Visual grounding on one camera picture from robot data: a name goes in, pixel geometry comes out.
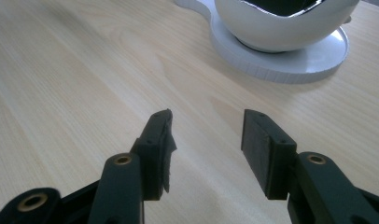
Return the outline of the white round base tray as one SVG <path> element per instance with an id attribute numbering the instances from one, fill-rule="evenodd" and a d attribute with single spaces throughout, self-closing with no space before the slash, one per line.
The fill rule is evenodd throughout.
<path id="1" fill-rule="evenodd" d="M 284 84 L 312 83 L 334 74 L 346 59 L 349 40 L 343 28 L 303 49 L 281 53 L 246 47 L 223 24 L 214 0 L 174 0 L 209 22 L 210 39 L 218 55 L 236 69 L 259 79 Z"/>

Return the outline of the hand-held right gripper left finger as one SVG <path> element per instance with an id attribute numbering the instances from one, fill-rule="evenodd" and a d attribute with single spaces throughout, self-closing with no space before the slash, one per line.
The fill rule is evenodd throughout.
<path id="1" fill-rule="evenodd" d="M 176 150 L 172 123 L 170 109 L 154 113 L 131 149 L 140 158 L 145 201 L 158 201 L 170 190 L 171 157 Z"/>

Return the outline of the white egg-shaped bowl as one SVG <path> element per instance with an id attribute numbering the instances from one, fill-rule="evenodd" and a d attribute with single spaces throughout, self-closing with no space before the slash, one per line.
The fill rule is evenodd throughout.
<path id="1" fill-rule="evenodd" d="M 215 0 L 227 29 L 246 46 L 265 52 L 302 49 L 327 37 L 359 0 Z"/>

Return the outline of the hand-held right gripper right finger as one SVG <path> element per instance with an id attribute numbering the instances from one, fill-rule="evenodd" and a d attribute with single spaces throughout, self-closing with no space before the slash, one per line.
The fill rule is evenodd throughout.
<path id="1" fill-rule="evenodd" d="M 288 167 L 296 157 L 296 142 L 270 117 L 246 109 L 241 150 L 269 200 L 288 196 Z"/>

